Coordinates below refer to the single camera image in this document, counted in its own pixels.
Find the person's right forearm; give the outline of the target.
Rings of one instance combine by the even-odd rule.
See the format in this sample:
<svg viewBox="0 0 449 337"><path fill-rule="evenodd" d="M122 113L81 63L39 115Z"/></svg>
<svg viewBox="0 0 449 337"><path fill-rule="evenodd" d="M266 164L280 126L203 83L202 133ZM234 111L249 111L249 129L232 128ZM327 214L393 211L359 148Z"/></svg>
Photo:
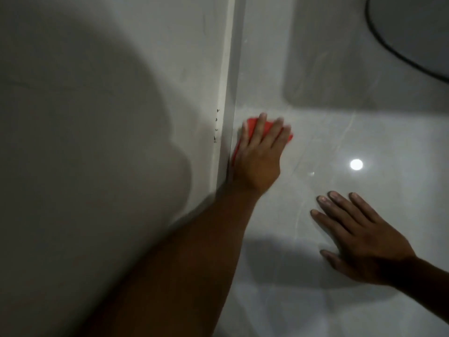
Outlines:
<svg viewBox="0 0 449 337"><path fill-rule="evenodd" d="M394 271L394 288L449 324L449 272L418 257L402 260Z"/></svg>

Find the person's right hand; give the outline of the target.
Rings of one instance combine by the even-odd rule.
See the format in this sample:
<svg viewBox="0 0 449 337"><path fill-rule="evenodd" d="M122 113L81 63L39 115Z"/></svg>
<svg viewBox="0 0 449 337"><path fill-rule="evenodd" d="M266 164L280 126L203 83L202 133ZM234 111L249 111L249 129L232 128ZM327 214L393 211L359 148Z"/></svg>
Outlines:
<svg viewBox="0 0 449 337"><path fill-rule="evenodd" d="M349 213L349 196L345 198L336 191L325 196L336 200ZM356 282L390 285L390 268L394 269L402 260L417 257L408 240L386 221L380 225L360 225L359 233L349 233L329 220L322 209L312 209L310 215L333 239L338 252L332 253L351 266L351 273L343 275Z"/></svg>

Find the white wall corner trim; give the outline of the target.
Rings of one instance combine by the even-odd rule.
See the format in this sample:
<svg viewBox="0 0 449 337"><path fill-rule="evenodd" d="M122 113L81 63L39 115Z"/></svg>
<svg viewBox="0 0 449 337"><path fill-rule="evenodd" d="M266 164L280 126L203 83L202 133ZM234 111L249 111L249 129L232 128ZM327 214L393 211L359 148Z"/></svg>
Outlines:
<svg viewBox="0 0 449 337"><path fill-rule="evenodd" d="M228 0L210 175L212 193L226 183L233 154L233 125L245 8L246 0Z"/></svg>

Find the person's left forearm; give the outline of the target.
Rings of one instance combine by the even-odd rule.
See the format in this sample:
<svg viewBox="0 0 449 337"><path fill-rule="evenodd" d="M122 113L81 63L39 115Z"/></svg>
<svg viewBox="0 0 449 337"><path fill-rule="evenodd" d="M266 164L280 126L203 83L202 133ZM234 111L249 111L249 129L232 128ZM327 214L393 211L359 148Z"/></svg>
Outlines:
<svg viewBox="0 0 449 337"><path fill-rule="evenodd" d="M237 180L152 248L76 337L212 337L244 233L267 188Z"/></svg>

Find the red cleaning cloth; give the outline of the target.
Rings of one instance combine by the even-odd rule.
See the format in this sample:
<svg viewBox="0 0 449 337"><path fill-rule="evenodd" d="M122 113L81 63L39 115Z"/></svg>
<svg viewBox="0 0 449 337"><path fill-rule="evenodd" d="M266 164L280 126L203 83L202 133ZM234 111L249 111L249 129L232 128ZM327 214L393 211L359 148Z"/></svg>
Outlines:
<svg viewBox="0 0 449 337"><path fill-rule="evenodd" d="M277 165L281 158L282 152L258 152L258 151L250 151L250 136L254 129L255 121L257 118L249 118L244 121L243 126L241 128L239 140L235 147L231 165L235 169L248 167L252 165L256 165L257 163L261 163L263 166L265 165ZM270 127L270 123L274 120L268 119L268 124L266 125L266 130Z"/></svg>

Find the person's left hand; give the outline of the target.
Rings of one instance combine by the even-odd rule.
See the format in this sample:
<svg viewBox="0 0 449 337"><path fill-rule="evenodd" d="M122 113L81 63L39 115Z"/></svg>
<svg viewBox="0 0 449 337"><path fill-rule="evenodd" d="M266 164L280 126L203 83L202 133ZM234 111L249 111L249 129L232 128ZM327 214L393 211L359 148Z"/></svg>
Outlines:
<svg viewBox="0 0 449 337"><path fill-rule="evenodd" d="M260 198L274 184L279 175L280 160L277 165L263 166L261 163L257 163L243 168L232 167L231 184L244 192L251 193L254 197Z"/></svg>

